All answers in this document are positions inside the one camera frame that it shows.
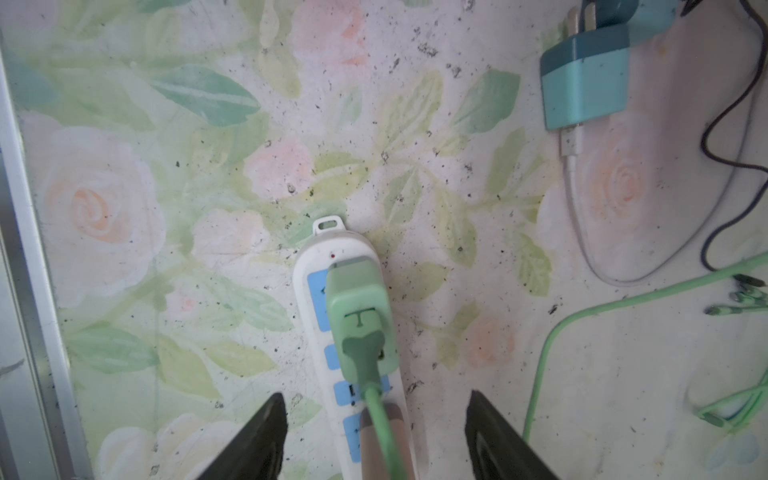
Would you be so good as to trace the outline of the white blue power strip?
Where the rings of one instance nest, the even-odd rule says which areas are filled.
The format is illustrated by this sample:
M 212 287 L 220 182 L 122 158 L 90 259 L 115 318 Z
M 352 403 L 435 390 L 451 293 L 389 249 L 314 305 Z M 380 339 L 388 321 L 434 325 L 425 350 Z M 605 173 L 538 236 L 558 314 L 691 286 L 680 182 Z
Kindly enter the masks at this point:
M 339 216 L 318 218 L 293 286 L 329 419 L 325 437 L 343 478 L 417 478 L 395 322 L 374 247 Z

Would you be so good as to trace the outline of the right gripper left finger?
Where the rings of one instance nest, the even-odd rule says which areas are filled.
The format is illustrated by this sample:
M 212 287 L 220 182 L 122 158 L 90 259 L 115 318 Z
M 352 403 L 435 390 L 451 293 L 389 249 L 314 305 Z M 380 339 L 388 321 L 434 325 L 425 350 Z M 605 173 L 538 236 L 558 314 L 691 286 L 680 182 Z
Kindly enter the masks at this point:
M 281 393 L 274 393 L 198 479 L 277 479 L 282 470 L 287 433 L 285 400 Z

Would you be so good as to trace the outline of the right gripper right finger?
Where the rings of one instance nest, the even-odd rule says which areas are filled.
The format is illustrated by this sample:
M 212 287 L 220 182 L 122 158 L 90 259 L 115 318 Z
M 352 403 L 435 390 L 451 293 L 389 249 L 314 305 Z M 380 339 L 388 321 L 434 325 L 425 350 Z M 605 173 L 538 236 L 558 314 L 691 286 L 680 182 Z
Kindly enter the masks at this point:
M 466 414 L 464 431 L 475 479 L 557 479 L 480 391 L 471 392 Z

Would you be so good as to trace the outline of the green charger adapter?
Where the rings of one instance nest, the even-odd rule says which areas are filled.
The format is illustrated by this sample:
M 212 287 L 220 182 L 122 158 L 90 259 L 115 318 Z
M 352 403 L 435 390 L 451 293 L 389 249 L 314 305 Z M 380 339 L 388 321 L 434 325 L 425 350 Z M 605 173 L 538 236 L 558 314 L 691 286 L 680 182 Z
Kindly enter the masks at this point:
M 361 391 L 378 389 L 380 378 L 400 366 L 392 309 L 379 263 L 358 257 L 332 265 L 325 294 L 342 375 Z

